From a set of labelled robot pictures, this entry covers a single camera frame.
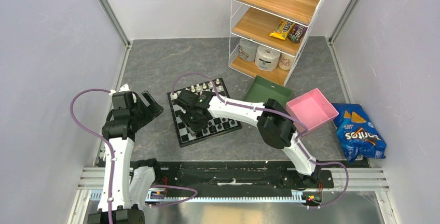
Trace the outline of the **black white chessboard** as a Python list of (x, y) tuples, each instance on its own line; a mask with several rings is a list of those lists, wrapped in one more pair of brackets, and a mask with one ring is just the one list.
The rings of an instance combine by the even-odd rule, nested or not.
[[(222, 78), (214, 79), (214, 82), (206, 81), (206, 82), (197, 83), (185, 87), (184, 89), (187, 91), (200, 94), (202, 91), (214, 92), (215, 91), (214, 87), (217, 87), (217, 90), (220, 95), (224, 97), (229, 96), (229, 93), (227, 92), (226, 86)], [(219, 136), (225, 133), (229, 133), (241, 129), (241, 123), (239, 121), (220, 117), (209, 120), (207, 125), (200, 132), (196, 134), (191, 133), (190, 129), (185, 125), (185, 123), (180, 118), (180, 113), (183, 112), (182, 108), (176, 104), (177, 96), (175, 94), (179, 94), (180, 91), (181, 90), (178, 89), (175, 91), (175, 93), (172, 92), (167, 93), (168, 102), (170, 105), (171, 114), (177, 134), (177, 140), (180, 147), (193, 145), (207, 138)]]

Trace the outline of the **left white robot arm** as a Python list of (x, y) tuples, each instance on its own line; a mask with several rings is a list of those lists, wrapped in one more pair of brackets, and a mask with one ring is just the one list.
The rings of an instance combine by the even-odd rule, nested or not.
[(88, 223), (145, 223), (142, 210), (150, 187), (161, 184), (163, 173), (156, 159), (131, 162), (135, 134), (163, 113), (147, 92), (138, 95), (124, 84), (111, 92), (113, 109), (102, 135), (105, 145), (103, 192), (98, 210)]

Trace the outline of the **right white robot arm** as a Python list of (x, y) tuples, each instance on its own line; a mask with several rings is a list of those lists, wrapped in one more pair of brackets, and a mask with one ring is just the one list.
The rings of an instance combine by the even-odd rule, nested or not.
[(320, 181), (321, 166), (303, 147), (294, 118), (278, 101), (244, 102), (211, 91), (193, 93), (183, 90), (175, 96), (175, 102), (182, 110), (179, 117), (191, 132), (202, 131), (215, 118), (247, 123), (259, 130), (268, 146), (280, 149), (288, 156), (305, 187), (313, 187)]

